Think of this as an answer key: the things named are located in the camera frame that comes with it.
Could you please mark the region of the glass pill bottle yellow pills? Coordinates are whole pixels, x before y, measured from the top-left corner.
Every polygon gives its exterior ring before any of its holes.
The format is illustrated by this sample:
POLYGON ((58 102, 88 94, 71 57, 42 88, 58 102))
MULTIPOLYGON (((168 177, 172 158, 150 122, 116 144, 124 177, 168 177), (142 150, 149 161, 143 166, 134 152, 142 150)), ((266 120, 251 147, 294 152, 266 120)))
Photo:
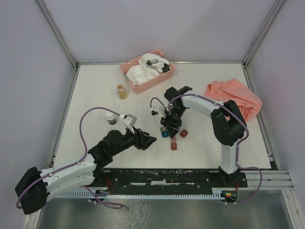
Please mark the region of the glass pill bottle yellow pills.
POLYGON ((119 84, 117 86, 118 96, 121 100, 124 100, 127 98, 127 92, 125 87, 122 84, 119 84))

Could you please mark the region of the white bottle cap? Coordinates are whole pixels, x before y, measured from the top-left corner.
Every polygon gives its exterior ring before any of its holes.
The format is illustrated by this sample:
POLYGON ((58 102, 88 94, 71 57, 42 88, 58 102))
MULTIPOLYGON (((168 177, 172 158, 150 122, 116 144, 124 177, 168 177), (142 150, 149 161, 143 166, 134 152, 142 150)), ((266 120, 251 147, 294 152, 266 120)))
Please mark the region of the white bottle cap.
POLYGON ((106 120, 107 122, 110 124, 110 125, 114 125, 117 123, 117 120, 116 120, 116 116, 114 113, 110 112, 110 111, 107 111, 105 113, 105 117, 106 117, 106 120))

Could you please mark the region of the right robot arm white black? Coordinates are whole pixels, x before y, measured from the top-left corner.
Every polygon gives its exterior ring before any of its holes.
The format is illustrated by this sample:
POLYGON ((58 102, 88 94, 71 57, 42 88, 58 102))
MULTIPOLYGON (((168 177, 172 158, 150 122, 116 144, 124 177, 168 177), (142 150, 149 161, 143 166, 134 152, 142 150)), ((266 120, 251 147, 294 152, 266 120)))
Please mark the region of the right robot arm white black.
POLYGON ((222 159, 219 166, 219 182, 229 187, 236 181, 240 170, 238 154, 240 144, 249 137, 246 122, 233 100, 220 102, 196 94, 191 87, 180 90, 171 87, 165 91, 164 97, 169 102, 160 124, 163 125, 169 137, 173 139, 182 126, 182 116, 187 109, 195 110, 212 121, 213 133, 221 143, 222 159))

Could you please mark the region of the grey pill box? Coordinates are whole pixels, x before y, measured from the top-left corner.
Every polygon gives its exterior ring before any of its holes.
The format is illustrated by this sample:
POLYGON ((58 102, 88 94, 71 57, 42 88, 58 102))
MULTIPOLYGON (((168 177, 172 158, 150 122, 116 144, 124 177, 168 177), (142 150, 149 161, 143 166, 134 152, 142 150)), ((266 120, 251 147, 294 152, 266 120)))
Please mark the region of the grey pill box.
POLYGON ((164 132, 164 131, 167 131, 167 129, 166 129, 165 127, 161 127, 161 128, 160 128, 160 131, 161 131, 161 132, 164 132))

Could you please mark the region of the teal pill box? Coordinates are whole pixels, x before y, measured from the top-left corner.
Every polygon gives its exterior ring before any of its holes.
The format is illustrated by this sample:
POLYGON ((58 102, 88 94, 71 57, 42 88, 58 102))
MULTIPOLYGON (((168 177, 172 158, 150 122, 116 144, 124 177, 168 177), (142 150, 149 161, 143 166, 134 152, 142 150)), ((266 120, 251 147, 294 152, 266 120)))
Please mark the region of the teal pill box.
POLYGON ((169 132, 168 131, 162 131, 161 134, 162 134, 162 138, 169 137, 169 132))

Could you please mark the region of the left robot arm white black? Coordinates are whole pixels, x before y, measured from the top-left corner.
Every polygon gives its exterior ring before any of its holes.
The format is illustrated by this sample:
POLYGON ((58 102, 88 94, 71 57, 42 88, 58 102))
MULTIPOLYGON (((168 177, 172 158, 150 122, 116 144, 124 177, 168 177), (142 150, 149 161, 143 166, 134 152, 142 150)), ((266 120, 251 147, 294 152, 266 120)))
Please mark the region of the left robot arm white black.
POLYGON ((125 134, 111 130, 79 159, 42 170, 31 167, 15 187, 18 197, 16 207, 29 215, 68 190, 91 184, 101 186, 105 182, 102 169, 113 161, 115 155, 132 146, 138 150, 146 150, 156 140, 156 137, 141 129, 134 131, 127 129, 125 134))

